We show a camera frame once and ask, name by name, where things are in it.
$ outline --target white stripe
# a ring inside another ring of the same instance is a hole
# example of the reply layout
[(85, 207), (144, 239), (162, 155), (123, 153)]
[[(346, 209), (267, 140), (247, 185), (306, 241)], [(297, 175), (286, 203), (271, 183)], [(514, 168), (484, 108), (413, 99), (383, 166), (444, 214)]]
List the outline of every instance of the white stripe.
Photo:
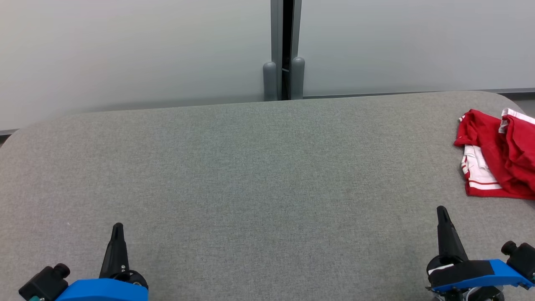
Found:
[[(523, 121), (526, 121), (526, 122), (529, 122), (531, 124), (535, 124), (535, 118), (531, 118), (527, 115), (524, 115), (522, 113), (519, 113), (513, 109), (509, 109), (509, 108), (505, 108), (503, 109), (502, 111), (502, 117), (505, 116), (505, 115), (511, 115), (513, 117), (516, 117), (520, 120), (523, 120)], [(500, 123), (500, 128), (498, 129), (498, 133), (502, 133), (502, 134), (505, 134), (505, 127), (508, 125), (509, 123), (507, 122), (507, 120), (503, 120), (501, 121)]]
[(479, 184), (479, 183), (474, 183), (474, 182), (468, 182), (468, 186), (479, 189), (479, 190), (501, 189), (500, 184)]
[(431, 275), (431, 273), (433, 273), (434, 271), (436, 271), (438, 269), (445, 269), (445, 268), (449, 268), (449, 267), (453, 267), (453, 264), (449, 264), (449, 265), (441, 266), (441, 267), (438, 267), (438, 268), (430, 269), (430, 270), (427, 271), (427, 274)]

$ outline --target red cloth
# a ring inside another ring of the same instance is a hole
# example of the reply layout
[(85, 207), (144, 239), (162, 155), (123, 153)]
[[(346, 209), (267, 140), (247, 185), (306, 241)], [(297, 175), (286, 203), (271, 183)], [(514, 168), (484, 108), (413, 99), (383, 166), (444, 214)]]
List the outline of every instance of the red cloth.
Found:
[(535, 191), (535, 124), (512, 115), (502, 117), (507, 143), (503, 147), (505, 168), (519, 181)]
[(470, 187), (468, 173), (467, 194), (535, 199), (535, 144), (526, 138), (534, 133), (535, 125), (514, 116), (504, 118), (509, 122), (506, 134), (499, 133), (501, 121), (498, 118), (478, 110), (471, 109), (461, 120), (454, 145), (479, 146), (488, 169), (501, 186), (501, 189), (483, 190)]

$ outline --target gray fabric surface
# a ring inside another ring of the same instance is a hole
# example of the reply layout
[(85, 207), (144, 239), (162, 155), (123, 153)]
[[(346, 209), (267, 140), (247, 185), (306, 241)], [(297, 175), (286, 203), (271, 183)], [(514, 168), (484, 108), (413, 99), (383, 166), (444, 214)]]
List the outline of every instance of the gray fabric surface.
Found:
[[(472, 259), (535, 244), (535, 202), (469, 198), (453, 146), (485, 92), (75, 115), (0, 148), (0, 296), (97, 277), (111, 227), (151, 300), (430, 300), (445, 205)], [(508, 289), (508, 300), (533, 300)]]

